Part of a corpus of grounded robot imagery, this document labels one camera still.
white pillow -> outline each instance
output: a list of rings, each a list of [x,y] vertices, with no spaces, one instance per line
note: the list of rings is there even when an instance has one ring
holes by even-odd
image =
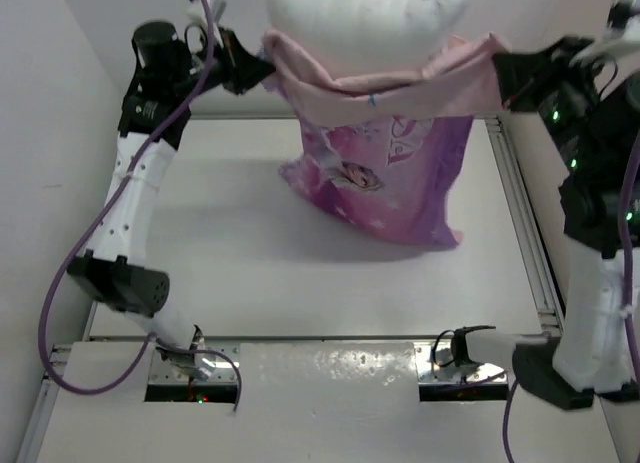
[[[438,53],[469,0],[267,0],[273,28],[331,76],[420,67]]]

